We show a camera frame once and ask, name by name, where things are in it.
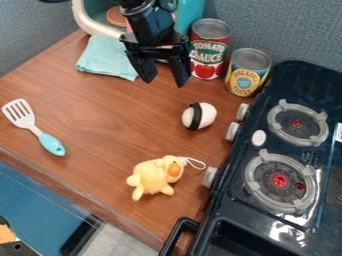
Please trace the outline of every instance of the teal towel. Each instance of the teal towel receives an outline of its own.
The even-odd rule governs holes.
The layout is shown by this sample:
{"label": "teal towel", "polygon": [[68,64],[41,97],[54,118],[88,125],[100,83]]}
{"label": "teal towel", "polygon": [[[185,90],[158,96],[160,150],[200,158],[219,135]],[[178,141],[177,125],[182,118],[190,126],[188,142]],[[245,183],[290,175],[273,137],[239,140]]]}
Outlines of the teal towel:
{"label": "teal towel", "polygon": [[91,36],[76,68],[83,72],[119,76],[130,81],[138,76],[126,56],[125,45],[109,37]]}

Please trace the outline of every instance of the toy stove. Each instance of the toy stove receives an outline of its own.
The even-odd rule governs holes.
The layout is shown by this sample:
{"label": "toy stove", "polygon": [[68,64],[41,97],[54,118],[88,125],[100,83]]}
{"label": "toy stove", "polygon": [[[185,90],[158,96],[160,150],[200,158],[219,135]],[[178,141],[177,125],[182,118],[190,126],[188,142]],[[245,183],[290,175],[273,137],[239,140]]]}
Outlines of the toy stove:
{"label": "toy stove", "polygon": [[196,233],[187,255],[342,255],[342,74],[290,61],[268,85],[206,173],[203,222],[175,228]]}

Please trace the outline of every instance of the gray wall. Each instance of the gray wall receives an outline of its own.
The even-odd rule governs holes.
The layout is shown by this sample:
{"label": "gray wall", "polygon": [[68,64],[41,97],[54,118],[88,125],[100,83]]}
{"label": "gray wall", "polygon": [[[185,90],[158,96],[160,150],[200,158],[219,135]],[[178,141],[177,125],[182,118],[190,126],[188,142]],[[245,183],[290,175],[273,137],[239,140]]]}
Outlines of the gray wall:
{"label": "gray wall", "polygon": [[0,0],[0,76],[76,28],[71,2]]}
{"label": "gray wall", "polygon": [[258,48],[342,72],[341,0],[207,0],[207,17],[231,28],[230,51]]}

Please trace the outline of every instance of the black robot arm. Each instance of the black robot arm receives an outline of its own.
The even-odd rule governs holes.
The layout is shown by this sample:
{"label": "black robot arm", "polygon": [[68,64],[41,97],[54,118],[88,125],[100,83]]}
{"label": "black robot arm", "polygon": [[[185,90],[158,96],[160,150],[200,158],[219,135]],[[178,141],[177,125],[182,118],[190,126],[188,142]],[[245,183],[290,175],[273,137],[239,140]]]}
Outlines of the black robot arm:
{"label": "black robot arm", "polygon": [[178,87],[191,75],[189,39],[174,31],[176,0],[120,0],[133,33],[122,35],[126,54],[140,77],[150,83],[158,74],[154,60],[166,60]]}

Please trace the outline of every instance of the tin can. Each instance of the tin can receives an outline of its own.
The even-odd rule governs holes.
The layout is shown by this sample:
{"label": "tin can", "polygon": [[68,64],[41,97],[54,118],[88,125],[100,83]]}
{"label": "tin can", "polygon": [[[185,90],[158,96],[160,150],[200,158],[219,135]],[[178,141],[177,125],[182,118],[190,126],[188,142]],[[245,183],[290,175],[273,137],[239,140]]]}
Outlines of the tin can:
{"label": "tin can", "polygon": [[254,97],[262,88],[272,66],[266,53],[252,48],[233,52],[225,83],[227,89],[240,97]]}
{"label": "tin can", "polygon": [[201,19],[192,25],[192,75],[212,80],[222,74],[230,41],[228,25],[217,19]]}

